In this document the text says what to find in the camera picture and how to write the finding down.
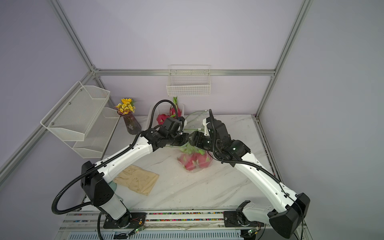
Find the clear zip-top bag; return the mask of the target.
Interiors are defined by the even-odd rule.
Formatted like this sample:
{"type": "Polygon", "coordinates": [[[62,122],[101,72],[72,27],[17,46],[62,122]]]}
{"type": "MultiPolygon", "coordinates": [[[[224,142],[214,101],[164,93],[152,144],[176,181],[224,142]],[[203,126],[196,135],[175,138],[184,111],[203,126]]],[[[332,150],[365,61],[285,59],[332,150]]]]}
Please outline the clear zip-top bag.
{"type": "Polygon", "coordinates": [[[191,134],[194,131],[205,133],[203,121],[209,117],[209,111],[196,111],[185,117],[184,132],[191,134]]]}
{"type": "Polygon", "coordinates": [[[208,168],[213,158],[206,150],[191,146],[186,137],[186,143],[179,147],[180,154],[177,157],[178,163],[188,172],[198,172],[208,168]]]}

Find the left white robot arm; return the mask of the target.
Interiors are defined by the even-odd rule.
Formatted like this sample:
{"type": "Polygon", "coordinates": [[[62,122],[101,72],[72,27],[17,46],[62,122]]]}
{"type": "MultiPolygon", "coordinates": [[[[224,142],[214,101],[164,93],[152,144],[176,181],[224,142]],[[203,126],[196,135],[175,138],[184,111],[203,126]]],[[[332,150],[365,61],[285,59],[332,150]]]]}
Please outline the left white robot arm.
{"type": "Polygon", "coordinates": [[[133,142],[116,154],[95,164],[86,162],[82,173],[66,184],[54,198],[51,210],[55,215],[63,215],[74,210],[92,205],[114,220],[129,219],[129,210],[110,187],[110,182],[135,161],[165,146],[182,146],[187,142],[187,134],[183,132],[185,118],[176,114],[168,117],[161,126],[140,131],[133,142]],[[59,210],[58,203],[64,193],[75,183],[81,187],[90,199],[89,202],[59,210]]]}

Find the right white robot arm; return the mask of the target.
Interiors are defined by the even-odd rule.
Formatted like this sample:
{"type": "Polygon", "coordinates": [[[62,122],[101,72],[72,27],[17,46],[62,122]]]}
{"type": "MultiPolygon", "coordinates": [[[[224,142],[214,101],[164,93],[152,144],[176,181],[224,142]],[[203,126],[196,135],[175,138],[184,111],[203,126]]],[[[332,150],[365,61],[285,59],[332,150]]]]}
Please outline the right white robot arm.
{"type": "Polygon", "coordinates": [[[244,201],[236,209],[237,223],[242,226],[254,222],[269,224],[285,239],[291,238],[297,228],[303,228],[310,198],[305,193],[297,194],[269,172],[245,143],[231,138],[226,125],[215,119],[212,111],[203,120],[203,126],[203,132],[194,131],[188,135],[189,144],[212,153],[217,161],[243,173],[271,204],[262,208],[244,201]]]}

